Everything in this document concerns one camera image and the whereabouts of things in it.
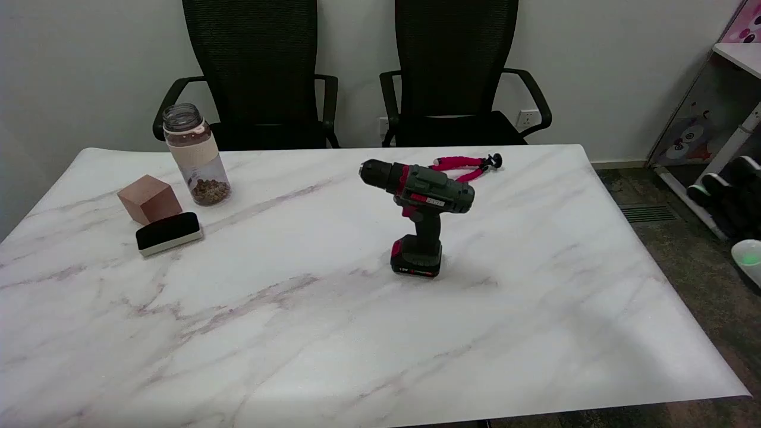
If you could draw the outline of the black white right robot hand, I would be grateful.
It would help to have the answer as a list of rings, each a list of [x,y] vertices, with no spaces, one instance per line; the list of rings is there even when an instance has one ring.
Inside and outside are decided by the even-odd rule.
[[[760,239],[760,168],[749,156],[732,160],[722,171],[708,173],[687,188],[687,197],[702,207],[731,242]]]

